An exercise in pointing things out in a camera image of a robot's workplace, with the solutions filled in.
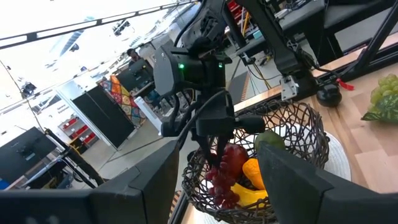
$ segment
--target wooden table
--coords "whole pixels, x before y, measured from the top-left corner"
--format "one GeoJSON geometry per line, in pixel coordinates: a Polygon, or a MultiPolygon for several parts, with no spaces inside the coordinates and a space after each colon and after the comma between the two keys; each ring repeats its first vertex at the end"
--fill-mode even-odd
{"type": "MultiPolygon", "coordinates": [[[[398,42],[398,34],[390,35],[381,48],[398,42]]],[[[356,60],[357,50],[323,68],[330,70],[356,60]]],[[[323,127],[343,145],[351,167],[352,181],[379,193],[398,192],[398,126],[361,121],[370,104],[371,91],[378,86],[377,80],[390,73],[398,75],[398,63],[353,80],[354,91],[341,89],[343,100],[337,108],[325,108],[318,104],[315,96],[302,102],[308,103],[322,115],[323,127]]],[[[323,72],[314,71],[318,77],[323,72]]],[[[235,105],[240,111],[280,93],[280,86],[256,95],[235,105]]],[[[201,212],[191,204],[188,206],[183,224],[199,224],[201,212]]]]}

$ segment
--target black monitor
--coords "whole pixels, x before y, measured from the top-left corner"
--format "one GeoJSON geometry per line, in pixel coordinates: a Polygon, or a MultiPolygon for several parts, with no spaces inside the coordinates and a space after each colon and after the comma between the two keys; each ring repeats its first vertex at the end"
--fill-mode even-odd
{"type": "Polygon", "coordinates": [[[0,178],[8,184],[13,183],[35,167],[56,147],[36,127],[30,128],[0,147],[0,178]]]}
{"type": "Polygon", "coordinates": [[[148,61],[142,58],[122,71],[119,75],[116,75],[116,78],[127,91],[132,91],[135,88],[139,90],[141,87],[151,82],[154,79],[153,73],[152,66],[148,61]]]}

